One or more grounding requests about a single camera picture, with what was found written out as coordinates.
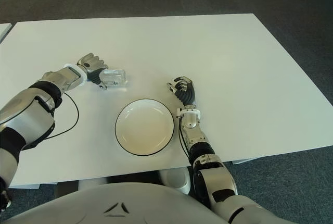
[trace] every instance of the black wire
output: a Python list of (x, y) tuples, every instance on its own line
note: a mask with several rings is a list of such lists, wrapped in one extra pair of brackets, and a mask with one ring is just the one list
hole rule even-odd
[(181, 146), (182, 146), (182, 149), (184, 151), (184, 154), (187, 156), (187, 158), (189, 158), (189, 156), (187, 154), (188, 152), (186, 152), (185, 149), (184, 149), (184, 147), (183, 147), (183, 144), (185, 145), (185, 147), (186, 147), (186, 144), (185, 144), (183, 133), (182, 133), (182, 130), (181, 130), (181, 122), (182, 122), (182, 120), (179, 119), (179, 129), (178, 129), (179, 130), (179, 133), (178, 133), (179, 142), (181, 143)]
[(59, 135), (61, 135), (61, 134), (65, 134), (66, 132), (68, 132), (68, 131), (70, 131), (72, 128), (74, 128), (74, 127), (76, 126), (76, 124), (78, 123), (78, 121), (79, 121), (80, 114), (79, 114), (79, 108), (78, 108), (78, 106), (76, 105), (76, 103), (75, 103), (75, 101), (73, 100), (73, 98), (71, 98), (71, 97), (69, 96), (69, 94), (67, 94), (67, 93), (65, 93), (65, 92), (64, 92), (64, 94), (65, 94), (66, 96), (68, 96), (69, 99), (71, 99), (72, 102), (73, 102), (73, 104), (75, 105), (76, 112), (78, 113), (78, 117), (77, 117), (77, 119), (76, 119), (76, 122), (75, 122), (74, 125), (71, 126), (69, 129), (67, 129), (67, 130), (65, 130), (65, 131), (63, 131), (63, 132), (61, 132), (61, 133), (59, 133), (59, 134), (55, 134), (55, 135), (49, 136), (48, 138), (45, 138), (45, 140), (50, 139), (50, 138), (53, 138), (53, 137), (56, 137), (56, 136), (59, 136)]

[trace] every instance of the robotic hand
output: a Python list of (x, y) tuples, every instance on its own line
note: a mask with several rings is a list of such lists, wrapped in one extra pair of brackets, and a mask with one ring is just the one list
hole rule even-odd
[(228, 223), (292, 223), (280, 219), (253, 200), (237, 194), (236, 183), (200, 129), (200, 111), (195, 106), (193, 82), (178, 77), (169, 89), (184, 104), (177, 110), (181, 134), (184, 133), (189, 162), (193, 168), (193, 183), (198, 201)]
[(108, 66), (92, 53), (82, 57), (76, 65), (66, 64), (21, 91), (0, 110), (0, 196), (1, 210), (10, 203), (7, 189), (14, 177), (21, 150), (36, 147), (54, 130), (54, 111), (62, 102), (65, 91), (86, 81), (102, 89), (99, 74)]

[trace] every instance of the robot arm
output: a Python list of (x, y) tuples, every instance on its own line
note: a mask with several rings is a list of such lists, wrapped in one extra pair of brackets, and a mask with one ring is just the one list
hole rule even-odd
[(168, 83), (168, 87), (184, 104), (183, 109), (178, 109), (177, 117), (193, 168), (197, 200), (232, 224), (292, 223), (276, 217), (253, 200), (238, 195), (232, 175), (200, 129), (200, 111), (195, 106), (192, 81), (187, 77), (178, 77), (174, 81), (177, 84)]
[(92, 53), (82, 57), (76, 65), (67, 64), (56, 72), (43, 77), (21, 91), (0, 110), (0, 196), (1, 209), (9, 202), (7, 189), (16, 172), (21, 150), (36, 147), (54, 130), (54, 111), (62, 102), (65, 91), (87, 80), (102, 89), (106, 86), (99, 79), (108, 68)]

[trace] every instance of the plate rim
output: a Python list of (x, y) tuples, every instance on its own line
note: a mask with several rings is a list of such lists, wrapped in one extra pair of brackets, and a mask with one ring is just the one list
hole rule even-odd
[[(119, 118), (120, 114), (123, 112), (123, 110), (124, 110), (129, 104), (132, 104), (132, 103), (134, 103), (134, 102), (141, 101), (141, 100), (152, 100), (152, 101), (155, 101), (155, 102), (158, 102), (158, 103), (162, 104), (162, 105), (163, 105), (163, 106), (169, 111), (169, 113), (170, 113), (170, 115), (171, 115), (171, 118), (172, 118), (172, 127), (173, 127), (173, 128), (172, 128), (172, 134), (171, 134), (171, 136), (170, 136), (170, 139), (168, 140), (168, 142), (166, 143), (166, 145), (165, 145), (163, 148), (161, 148), (160, 150), (158, 150), (158, 151), (156, 151), (156, 152), (154, 152), (154, 153), (148, 154), (148, 155), (134, 154), (134, 153), (132, 153), (132, 152), (126, 150), (126, 149), (120, 144), (120, 142), (119, 142), (119, 140), (118, 140), (118, 137), (117, 137), (117, 132), (116, 132), (116, 127), (117, 127), (118, 118)], [(137, 100), (134, 100), (134, 101), (132, 101), (132, 102), (126, 104), (126, 106), (123, 107), (122, 110), (119, 112), (119, 114), (118, 114), (118, 116), (117, 116), (117, 119), (116, 119), (116, 123), (115, 123), (115, 125), (114, 125), (114, 134), (116, 135), (116, 140), (117, 140), (117, 142), (119, 143), (119, 145), (120, 145), (120, 146), (122, 147), (122, 149), (125, 150), (126, 152), (128, 152), (128, 153), (130, 153), (130, 154), (132, 154), (132, 155), (136, 155), (136, 156), (149, 156), (149, 155), (154, 155), (154, 154), (156, 154), (156, 153), (162, 151), (162, 150), (163, 150), (163, 149), (164, 149), (164, 148), (170, 143), (170, 141), (171, 141), (171, 139), (172, 139), (172, 137), (173, 137), (174, 131), (175, 131), (175, 122), (174, 122), (173, 115), (172, 115), (171, 111), (169, 110), (169, 108), (166, 107), (166, 105), (165, 105), (164, 103), (162, 103), (162, 102), (160, 102), (160, 101), (158, 101), (158, 100), (155, 100), (155, 99), (151, 99), (151, 98), (141, 98), (141, 99), (137, 99)]]

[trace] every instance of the metal joint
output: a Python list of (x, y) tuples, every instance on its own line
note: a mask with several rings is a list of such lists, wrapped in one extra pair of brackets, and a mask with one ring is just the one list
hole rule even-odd
[(195, 161), (193, 162), (193, 169), (196, 170), (196, 166), (198, 165), (204, 165), (208, 163), (219, 163), (223, 166), (223, 163), (221, 159), (215, 155), (215, 154), (206, 154), (206, 155), (201, 155)]

